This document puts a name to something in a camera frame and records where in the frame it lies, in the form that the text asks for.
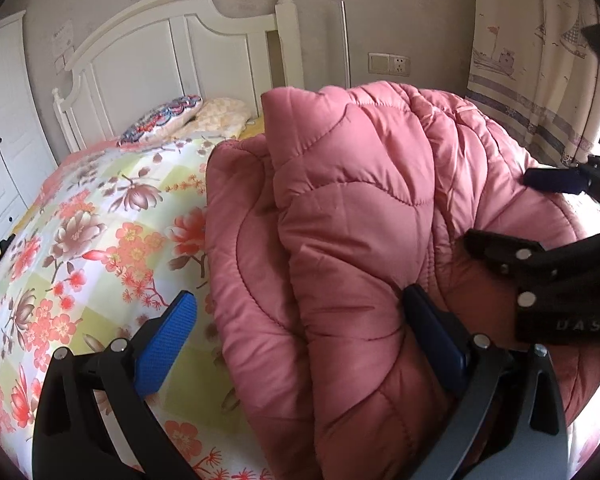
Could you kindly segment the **striped patterned curtain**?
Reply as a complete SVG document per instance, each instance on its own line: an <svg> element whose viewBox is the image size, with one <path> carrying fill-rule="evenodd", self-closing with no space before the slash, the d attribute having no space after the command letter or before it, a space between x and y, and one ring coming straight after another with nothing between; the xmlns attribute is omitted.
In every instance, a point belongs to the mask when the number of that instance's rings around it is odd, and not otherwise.
<svg viewBox="0 0 600 480"><path fill-rule="evenodd" d="M594 0L476 0L467 95L542 164L585 162L600 140L600 62L582 34Z"/></svg>

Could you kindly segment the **wall socket plate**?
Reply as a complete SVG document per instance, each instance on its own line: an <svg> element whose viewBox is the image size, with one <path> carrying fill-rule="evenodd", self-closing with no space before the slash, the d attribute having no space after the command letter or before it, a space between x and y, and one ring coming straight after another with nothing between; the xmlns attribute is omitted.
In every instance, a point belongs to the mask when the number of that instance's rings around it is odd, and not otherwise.
<svg viewBox="0 0 600 480"><path fill-rule="evenodd" d="M411 60L403 55L369 53L367 67L371 74L407 77L411 75Z"/></svg>

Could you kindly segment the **cream checked pillow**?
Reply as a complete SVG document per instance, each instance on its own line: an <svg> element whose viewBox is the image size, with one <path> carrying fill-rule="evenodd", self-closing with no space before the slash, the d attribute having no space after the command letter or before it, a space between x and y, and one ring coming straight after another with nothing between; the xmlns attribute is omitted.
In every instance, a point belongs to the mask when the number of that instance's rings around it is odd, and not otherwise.
<svg viewBox="0 0 600 480"><path fill-rule="evenodd" d="M172 133L171 138L238 138L251 118L251 110L246 103L231 98L215 98L204 102L195 118Z"/></svg>

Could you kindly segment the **pink quilted jacket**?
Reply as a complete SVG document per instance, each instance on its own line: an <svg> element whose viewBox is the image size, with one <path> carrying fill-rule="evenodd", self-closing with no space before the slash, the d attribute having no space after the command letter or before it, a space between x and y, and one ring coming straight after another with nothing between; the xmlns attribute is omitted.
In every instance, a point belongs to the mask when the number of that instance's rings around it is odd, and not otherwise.
<svg viewBox="0 0 600 480"><path fill-rule="evenodd" d="M468 256L471 230L564 246L600 205L522 183L530 154L475 104L377 81L262 98L264 131L207 166L213 316L277 479L409 471L449 402L405 325L402 290L500 346L514 288Z"/></svg>

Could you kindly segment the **colourful patterned pillow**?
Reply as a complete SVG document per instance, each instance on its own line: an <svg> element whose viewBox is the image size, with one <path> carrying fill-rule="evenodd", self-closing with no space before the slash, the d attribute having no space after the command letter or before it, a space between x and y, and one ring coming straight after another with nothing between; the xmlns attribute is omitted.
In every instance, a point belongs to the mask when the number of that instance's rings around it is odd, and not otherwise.
<svg viewBox="0 0 600 480"><path fill-rule="evenodd" d="M159 105L130 125L118 139L118 145L147 142L154 136L168 136L193 120L203 105L201 96L191 94Z"/></svg>

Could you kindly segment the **white wardrobe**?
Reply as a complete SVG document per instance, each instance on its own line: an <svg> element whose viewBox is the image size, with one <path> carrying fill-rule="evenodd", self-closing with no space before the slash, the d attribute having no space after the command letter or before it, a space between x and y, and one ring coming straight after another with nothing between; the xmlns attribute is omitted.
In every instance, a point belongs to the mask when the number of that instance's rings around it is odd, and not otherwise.
<svg viewBox="0 0 600 480"><path fill-rule="evenodd" d="M23 11L0 21L0 240L38 197L57 162L31 92Z"/></svg>

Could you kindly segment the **white wooden headboard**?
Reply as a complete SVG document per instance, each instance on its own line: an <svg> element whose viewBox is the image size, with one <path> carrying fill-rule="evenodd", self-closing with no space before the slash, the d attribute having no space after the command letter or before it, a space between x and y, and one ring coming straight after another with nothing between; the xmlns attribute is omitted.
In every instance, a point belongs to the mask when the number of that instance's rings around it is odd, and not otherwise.
<svg viewBox="0 0 600 480"><path fill-rule="evenodd" d="M304 85L297 6L277 0L270 14L228 18L213 0L140 0L92 32L66 70L71 91L52 95L73 153L184 94L238 99L258 117L263 93Z"/></svg>

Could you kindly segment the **floral bed sheet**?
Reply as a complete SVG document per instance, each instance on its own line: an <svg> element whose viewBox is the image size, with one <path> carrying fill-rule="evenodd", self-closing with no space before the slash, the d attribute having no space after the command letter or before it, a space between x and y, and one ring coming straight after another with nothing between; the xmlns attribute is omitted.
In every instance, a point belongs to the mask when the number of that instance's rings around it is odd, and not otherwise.
<svg viewBox="0 0 600 480"><path fill-rule="evenodd" d="M59 168L0 263L0 445L32 471L38 399L53 352L99 352L187 290L197 321L149 400L205 479L267 479L213 321L206 165L221 138L105 148Z"/></svg>

